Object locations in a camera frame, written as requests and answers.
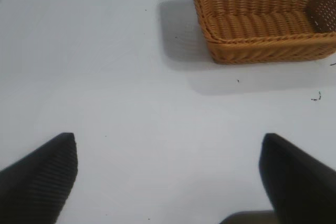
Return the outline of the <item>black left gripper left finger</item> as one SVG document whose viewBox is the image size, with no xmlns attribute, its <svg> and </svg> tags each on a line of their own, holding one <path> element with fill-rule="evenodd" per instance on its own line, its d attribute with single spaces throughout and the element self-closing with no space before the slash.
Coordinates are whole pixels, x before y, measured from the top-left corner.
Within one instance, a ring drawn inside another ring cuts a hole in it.
<svg viewBox="0 0 336 224">
<path fill-rule="evenodd" d="M 78 174 L 73 133 L 60 133 L 1 171 L 1 223 L 56 223 Z"/>
</svg>

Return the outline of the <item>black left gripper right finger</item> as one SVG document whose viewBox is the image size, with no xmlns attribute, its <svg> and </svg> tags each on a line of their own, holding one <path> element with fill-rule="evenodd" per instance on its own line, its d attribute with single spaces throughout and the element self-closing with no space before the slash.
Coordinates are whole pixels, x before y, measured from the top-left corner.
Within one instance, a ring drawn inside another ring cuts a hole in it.
<svg viewBox="0 0 336 224">
<path fill-rule="evenodd" d="M 335 170 L 275 133 L 264 136 L 259 172 L 280 223 L 335 223 Z"/>
</svg>

